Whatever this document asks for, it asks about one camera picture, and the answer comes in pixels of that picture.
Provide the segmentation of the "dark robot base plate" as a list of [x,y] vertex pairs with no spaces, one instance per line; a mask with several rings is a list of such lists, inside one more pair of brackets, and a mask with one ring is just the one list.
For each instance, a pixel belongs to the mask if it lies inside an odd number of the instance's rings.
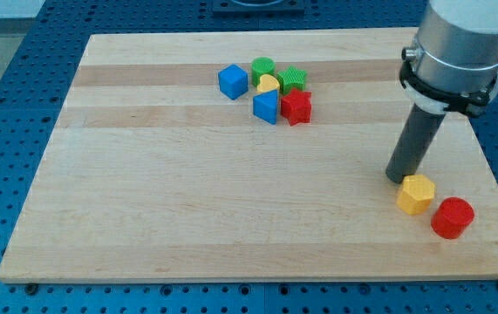
[[304,0],[211,0],[214,14],[301,13]]

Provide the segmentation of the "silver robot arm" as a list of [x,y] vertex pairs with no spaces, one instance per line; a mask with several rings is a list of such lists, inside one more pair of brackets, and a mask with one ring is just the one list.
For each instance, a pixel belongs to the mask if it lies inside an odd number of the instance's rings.
[[433,115],[484,113],[498,94],[498,0],[430,0],[399,80]]

